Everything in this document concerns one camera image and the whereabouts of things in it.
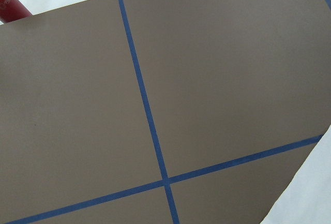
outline red bottle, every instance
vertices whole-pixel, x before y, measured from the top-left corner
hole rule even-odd
[[[31,15],[19,0],[0,0],[0,20],[4,23]]]

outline red cylinder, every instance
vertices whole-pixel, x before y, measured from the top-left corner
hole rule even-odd
[[[31,15],[19,0],[0,0],[0,20],[4,23]]]

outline rectangular panel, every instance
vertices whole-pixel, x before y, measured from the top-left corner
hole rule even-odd
[[[325,132],[324,0],[124,0],[169,174]]]
[[[161,178],[117,0],[0,32],[1,223]]]
[[[180,223],[260,223],[313,147],[173,184]]]

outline grid pattern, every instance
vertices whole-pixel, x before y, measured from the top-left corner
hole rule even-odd
[[[330,7],[330,4],[329,4],[330,0],[325,0],[325,1],[327,2],[327,4]],[[178,214],[177,214],[177,211],[176,211],[175,202],[174,202],[173,195],[172,195],[172,192],[171,192],[171,184],[177,183],[177,182],[180,182],[180,181],[184,181],[184,180],[188,180],[190,178],[194,178],[194,177],[201,176],[201,175],[204,175],[204,174],[212,173],[212,172],[215,172],[215,171],[219,171],[219,170],[222,170],[222,169],[225,169],[225,168],[240,165],[242,163],[247,163],[247,162],[254,161],[254,160],[257,160],[257,159],[260,159],[260,158],[268,157],[268,156],[271,156],[271,155],[274,155],[274,154],[286,152],[286,151],[296,149],[296,148],[299,148],[299,147],[302,147],[302,146],[306,146],[306,145],[309,145],[309,144],[317,143],[321,138],[321,135],[320,135],[320,136],[317,136],[317,137],[313,137],[313,138],[309,138],[309,139],[306,139],[306,140],[294,142],[294,143],[291,143],[291,144],[288,144],[288,145],[272,148],[272,149],[269,149],[269,150],[266,150],[266,151],[263,151],[263,152],[259,152],[259,153],[256,153],[256,154],[251,154],[251,155],[248,155],[248,156],[245,156],[245,157],[241,157],[241,158],[238,158],[238,159],[234,159],[234,160],[231,160],[231,161],[220,163],[220,164],[217,164],[217,165],[214,165],[214,166],[198,169],[198,170],[195,170],[195,171],[187,172],[187,173],[177,175],[177,176],[173,176],[173,177],[168,177],[167,170],[166,170],[166,165],[164,163],[160,143],[159,143],[159,140],[158,140],[155,124],[154,124],[154,121],[153,121],[151,108],[150,108],[149,103],[148,103],[147,93],[146,93],[146,89],[145,89],[145,86],[144,86],[142,73],[140,71],[140,65],[139,65],[139,62],[138,62],[138,57],[137,57],[136,50],[135,50],[134,43],[133,43],[133,38],[132,38],[130,27],[129,27],[129,21],[128,21],[128,17],[126,15],[126,11],[125,11],[124,1],[123,0],[118,0],[118,2],[119,2],[119,7],[120,7],[120,10],[121,10],[122,18],[123,18],[123,23],[124,23],[124,27],[125,27],[125,31],[126,31],[126,35],[127,35],[127,39],[128,39],[128,43],[129,43],[129,47],[130,47],[130,52],[131,52],[131,55],[132,55],[133,64],[134,64],[134,69],[136,71],[138,85],[139,85],[139,89],[140,89],[140,92],[141,92],[142,101],[143,101],[143,104],[144,104],[144,109],[145,109],[149,129],[150,129],[150,132],[151,132],[151,136],[152,136],[152,140],[153,140],[153,144],[154,144],[154,148],[155,148],[155,152],[156,152],[156,156],[157,156],[157,160],[158,160],[162,180],[152,182],[152,183],[149,183],[149,184],[145,184],[145,185],[142,185],[142,186],[134,187],[134,188],[131,188],[131,189],[123,190],[123,191],[120,191],[120,192],[116,192],[116,193],[113,193],[113,194],[110,194],[110,195],[107,195],[107,196],[95,198],[95,199],[88,200],[88,201],[85,201],[85,202],[77,203],[77,204],[70,205],[70,206],[67,206],[67,207],[59,208],[57,210],[45,212],[45,213],[38,214],[38,215],[35,215],[35,216],[23,218],[23,219],[16,220],[16,221],[11,221],[11,222],[8,222],[8,223],[31,223],[31,222],[34,222],[34,221],[38,221],[38,220],[54,217],[54,216],[57,216],[57,215],[69,213],[69,212],[72,212],[72,211],[80,210],[80,209],[83,209],[83,208],[86,208],[86,207],[90,207],[90,206],[94,206],[94,205],[97,205],[97,204],[109,202],[109,201],[112,201],[112,200],[115,200],[115,199],[123,198],[123,197],[130,196],[130,195],[134,195],[134,194],[137,194],[137,193],[140,193],[140,192],[144,192],[144,191],[159,188],[159,187],[164,187],[164,189],[165,189],[165,193],[167,195],[167,200],[168,200],[170,212],[171,212],[171,215],[172,215],[173,223],[179,223],[179,218],[178,218]]]

